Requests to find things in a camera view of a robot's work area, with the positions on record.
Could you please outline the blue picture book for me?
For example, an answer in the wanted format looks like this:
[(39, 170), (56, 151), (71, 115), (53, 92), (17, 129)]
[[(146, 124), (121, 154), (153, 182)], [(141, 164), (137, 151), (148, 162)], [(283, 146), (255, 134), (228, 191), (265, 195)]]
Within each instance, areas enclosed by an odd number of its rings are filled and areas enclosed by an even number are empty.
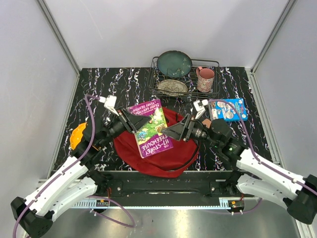
[(248, 120), (244, 99), (224, 99), (224, 101), (226, 103), (220, 101), (209, 102), (208, 109), (211, 120), (240, 121), (239, 115), (243, 121)]

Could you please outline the purple treehouse book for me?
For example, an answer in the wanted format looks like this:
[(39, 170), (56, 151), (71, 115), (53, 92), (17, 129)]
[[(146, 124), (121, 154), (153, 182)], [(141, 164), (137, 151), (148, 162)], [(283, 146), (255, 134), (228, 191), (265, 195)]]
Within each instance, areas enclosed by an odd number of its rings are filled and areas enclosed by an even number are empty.
[(172, 140), (161, 132), (167, 127), (167, 123), (159, 99), (131, 106), (128, 111), (136, 116), (150, 117), (150, 121), (135, 133), (142, 158), (173, 148)]

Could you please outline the red student backpack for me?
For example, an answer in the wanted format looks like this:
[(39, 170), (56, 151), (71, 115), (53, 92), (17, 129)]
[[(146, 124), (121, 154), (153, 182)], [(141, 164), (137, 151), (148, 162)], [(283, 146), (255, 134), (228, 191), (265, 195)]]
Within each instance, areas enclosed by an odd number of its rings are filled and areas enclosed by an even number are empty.
[(173, 139), (171, 142), (171, 149), (142, 158), (135, 135), (125, 131), (114, 139), (114, 147), (118, 156), (140, 173), (176, 178), (195, 162), (200, 144), (193, 139), (187, 142)]

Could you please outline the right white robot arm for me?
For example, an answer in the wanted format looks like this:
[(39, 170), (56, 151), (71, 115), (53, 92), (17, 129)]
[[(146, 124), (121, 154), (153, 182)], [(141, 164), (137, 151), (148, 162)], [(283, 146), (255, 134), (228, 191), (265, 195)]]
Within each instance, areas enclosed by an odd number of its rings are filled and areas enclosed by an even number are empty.
[(299, 222), (313, 223), (317, 215), (316, 176), (304, 177), (259, 157), (253, 148), (233, 137), (223, 119), (215, 119), (207, 127), (186, 115), (180, 122), (162, 129), (162, 133), (177, 141), (194, 139), (215, 148), (223, 164), (232, 169), (233, 179), (225, 184), (229, 196), (257, 196), (286, 209)]

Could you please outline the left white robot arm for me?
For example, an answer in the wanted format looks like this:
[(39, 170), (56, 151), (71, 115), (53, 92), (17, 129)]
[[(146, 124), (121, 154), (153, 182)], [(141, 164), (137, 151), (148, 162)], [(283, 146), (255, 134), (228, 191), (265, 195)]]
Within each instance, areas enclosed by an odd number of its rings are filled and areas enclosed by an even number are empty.
[(125, 109), (112, 112), (109, 124), (95, 122), (91, 117), (78, 125), (70, 138), (73, 152), (59, 170), (27, 197), (12, 200), (13, 237), (21, 227), (30, 237), (40, 238), (77, 202), (106, 193), (111, 176), (96, 171), (95, 160), (102, 149), (122, 133), (137, 132), (150, 121), (148, 116), (136, 116)]

